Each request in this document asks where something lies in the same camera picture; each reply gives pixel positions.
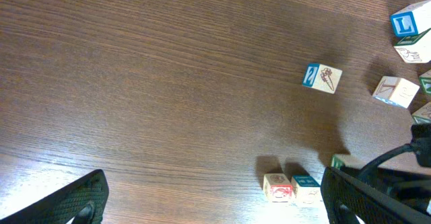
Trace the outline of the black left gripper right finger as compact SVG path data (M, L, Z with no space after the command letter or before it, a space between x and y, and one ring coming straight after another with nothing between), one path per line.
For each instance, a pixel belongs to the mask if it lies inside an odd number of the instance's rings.
M430 176L378 168L366 184L359 169L325 169L321 194L330 223L429 223Z

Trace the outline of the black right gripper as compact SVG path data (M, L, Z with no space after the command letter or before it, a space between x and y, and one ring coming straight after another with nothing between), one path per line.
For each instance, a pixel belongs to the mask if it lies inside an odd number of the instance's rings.
M347 217L430 216L430 176L374 168L366 176L372 194L348 191Z

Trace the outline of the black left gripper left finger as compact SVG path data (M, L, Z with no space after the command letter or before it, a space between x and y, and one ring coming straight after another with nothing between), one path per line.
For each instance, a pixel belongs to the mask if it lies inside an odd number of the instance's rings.
M94 170L1 222L101 224L108 195L104 172Z

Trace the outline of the green R wooden block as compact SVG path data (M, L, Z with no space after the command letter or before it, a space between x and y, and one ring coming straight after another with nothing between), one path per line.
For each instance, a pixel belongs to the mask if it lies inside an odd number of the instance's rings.
M354 157L353 155L348 154L334 154L331 158L331 167L341 169L342 167L352 167L356 169L361 169L366 164L358 159L357 157Z

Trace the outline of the snail picture wooden block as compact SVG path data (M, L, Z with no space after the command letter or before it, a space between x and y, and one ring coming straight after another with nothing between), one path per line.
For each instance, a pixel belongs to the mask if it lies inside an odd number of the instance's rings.
M323 203L321 186L312 176L292 176L294 203L300 207L317 207Z

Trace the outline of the red Q wooden block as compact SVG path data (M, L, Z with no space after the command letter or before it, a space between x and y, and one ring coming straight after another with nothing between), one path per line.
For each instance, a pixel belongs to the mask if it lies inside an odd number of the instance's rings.
M290 202L294 191L285 174L265 174L263 192L269 202Z

